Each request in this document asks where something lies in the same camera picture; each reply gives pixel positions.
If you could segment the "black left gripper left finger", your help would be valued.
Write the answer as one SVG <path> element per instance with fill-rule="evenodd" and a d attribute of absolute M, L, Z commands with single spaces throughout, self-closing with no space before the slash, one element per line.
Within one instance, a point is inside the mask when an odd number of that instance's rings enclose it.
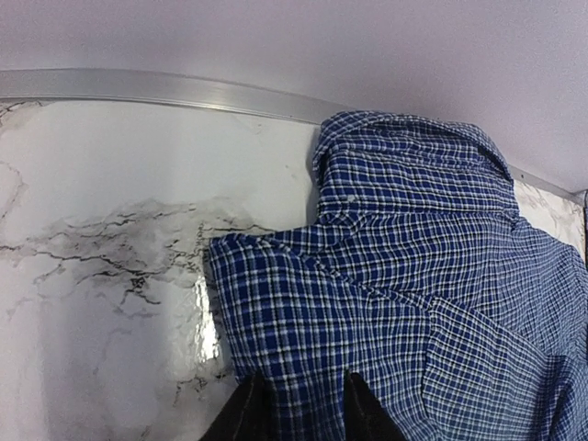
<path fill-rule="evenodd" d="M 253 374 L 235 389 L 199 440 L 269 440 L 270 421 L 269 389 L 262 374 Z"/>

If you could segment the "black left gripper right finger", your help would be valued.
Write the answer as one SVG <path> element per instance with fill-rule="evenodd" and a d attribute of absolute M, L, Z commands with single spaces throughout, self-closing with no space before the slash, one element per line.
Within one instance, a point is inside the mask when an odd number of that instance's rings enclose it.
<path fill-rule="evenodd" d="M 399 440 L 400 429 L 358 373 L 347 371 L 344 381 L 345 439 Z"/>

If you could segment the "blue checked long sleeve shirt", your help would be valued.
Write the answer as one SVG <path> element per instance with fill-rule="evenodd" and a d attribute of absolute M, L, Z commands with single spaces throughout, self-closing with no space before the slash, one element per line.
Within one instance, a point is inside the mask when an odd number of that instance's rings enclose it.
<path fill-rule="evenodd" d="M 410 440 L 584 440 L 587 271 L 532 227 L 479 128 L 339 113 L 309 226 L 213 239 L 236 376 L 261 371 L 277 440 L 340 440 L 360 374 Z"/>

